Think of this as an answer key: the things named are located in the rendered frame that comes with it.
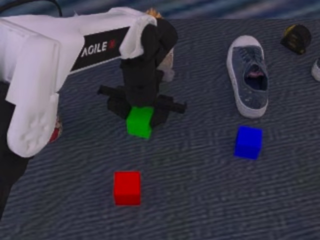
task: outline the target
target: gray cloth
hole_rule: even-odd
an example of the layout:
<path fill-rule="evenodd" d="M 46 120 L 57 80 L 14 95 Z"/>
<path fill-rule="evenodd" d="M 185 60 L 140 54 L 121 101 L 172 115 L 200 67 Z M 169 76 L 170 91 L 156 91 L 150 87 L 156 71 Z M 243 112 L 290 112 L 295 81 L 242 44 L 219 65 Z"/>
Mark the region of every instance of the gray cloth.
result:
<path fill-rule="evenodd" d="M 175 80 L 161 93 L 187 101 L 150 140 L 130 136 L 99 85 L 122 82 L 119 62 L 71 76 L 61 92 L 61 139 L 13 187 L 1 240 L 319 240 L 319 21 L 302 20 L 305 55 L 280 45 L 296 20 L 175 20 Z M 229 45 L 252 35 L 265 52 L 269 106 L 239 115 L 226 68 Z M 233 156 L 238 126 L 263 129 L 257 161 Z M 142 205 L 116 207 L 115 171 L 142 174 Z"/>

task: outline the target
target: black cable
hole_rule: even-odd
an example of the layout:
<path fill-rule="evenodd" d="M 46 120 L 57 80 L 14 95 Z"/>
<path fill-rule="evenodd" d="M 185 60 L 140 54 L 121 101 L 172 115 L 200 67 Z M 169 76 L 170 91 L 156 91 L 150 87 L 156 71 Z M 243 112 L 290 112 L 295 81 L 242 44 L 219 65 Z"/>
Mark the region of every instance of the black cable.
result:
<path fill-rule="evenodd" d="M 62 10 L 61 10 L 61 7 L 60 5 L 57 3 L 56 0 L 16 0 L 16 1 L 13 1 L 13 2 L 9 2 L 3 6 L 0 7 L 0 14 L 8 9 L 11 9 L 11 8 L 14 8 L 14 7 L 18 7 L 20 5 L 23 5 L 23 4 L 28 4 L 28 3 L 32 3 L 32 2 L 39 2 L 39 1 L 48 1 L 48 2 L 51 2 L 53 3 L 58 11 L 59 11 L 59 16 L 62 17 L 63 14 L 62 14 Z"/>

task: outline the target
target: agile x logo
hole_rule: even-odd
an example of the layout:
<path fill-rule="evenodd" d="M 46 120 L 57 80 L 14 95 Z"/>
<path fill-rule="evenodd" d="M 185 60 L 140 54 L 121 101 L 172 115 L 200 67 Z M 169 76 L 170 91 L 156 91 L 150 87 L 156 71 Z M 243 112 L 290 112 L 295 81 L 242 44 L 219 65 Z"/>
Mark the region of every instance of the agile x logo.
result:
<path fill-rule="evenodd" d="M 84 36 L 84 46 L 72 70 L 80 70 L 120 56 L 119 47 L 129 27 Z"/>

